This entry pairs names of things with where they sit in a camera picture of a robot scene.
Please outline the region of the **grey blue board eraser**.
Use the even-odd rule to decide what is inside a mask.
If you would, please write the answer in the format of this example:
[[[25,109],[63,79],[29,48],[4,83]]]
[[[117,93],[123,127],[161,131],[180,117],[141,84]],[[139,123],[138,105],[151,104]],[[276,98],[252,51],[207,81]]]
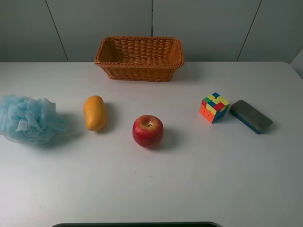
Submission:
[[[256,134],[264,133],[273,121],[244,100],[231,105],[229,112]]]

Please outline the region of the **orange wicker basket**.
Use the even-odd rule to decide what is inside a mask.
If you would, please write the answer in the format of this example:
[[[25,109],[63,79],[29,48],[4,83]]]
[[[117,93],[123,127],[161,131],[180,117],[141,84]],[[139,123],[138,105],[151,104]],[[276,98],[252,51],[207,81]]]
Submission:
[[[110,36],[94,58],[110,79],[168,82],[184,64],[181,41],[174,37]]]

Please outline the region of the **colourful puzzle cube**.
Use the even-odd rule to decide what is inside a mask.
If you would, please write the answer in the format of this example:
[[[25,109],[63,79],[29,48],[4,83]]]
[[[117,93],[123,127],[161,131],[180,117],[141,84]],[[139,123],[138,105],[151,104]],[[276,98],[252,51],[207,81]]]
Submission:
[[[214,92],[202,100],[199,113],[210,123],[215,123],[225,116],[229,106],[229,101],[220,94]]]

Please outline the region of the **red apple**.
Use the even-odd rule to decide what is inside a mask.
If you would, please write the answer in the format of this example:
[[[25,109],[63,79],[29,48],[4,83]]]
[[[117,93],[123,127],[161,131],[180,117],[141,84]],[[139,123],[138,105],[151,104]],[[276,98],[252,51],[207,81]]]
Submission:
[[[160,144],[164,126],[159,118],[153,115],[142,115],[134,121],[132,133],[138,145],[152,149]]]

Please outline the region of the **yellow mango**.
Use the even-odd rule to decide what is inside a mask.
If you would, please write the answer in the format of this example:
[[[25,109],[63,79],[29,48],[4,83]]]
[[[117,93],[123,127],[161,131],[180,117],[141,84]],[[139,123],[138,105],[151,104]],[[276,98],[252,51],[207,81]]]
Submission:
[[[103,129],[108,121],[107,109],[100,96],[89,97],[83,106],[86,126],[89,131]]]

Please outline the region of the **blue mesh bath sponge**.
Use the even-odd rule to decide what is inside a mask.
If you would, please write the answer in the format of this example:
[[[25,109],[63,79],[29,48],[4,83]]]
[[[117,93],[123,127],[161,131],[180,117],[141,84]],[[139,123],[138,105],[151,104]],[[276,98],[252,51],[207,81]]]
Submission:
[[[0,99],[0,134],[23,144],[47,144],[68,123],[56,112],[56,103],[46,98],[33,99],[9,95]]]

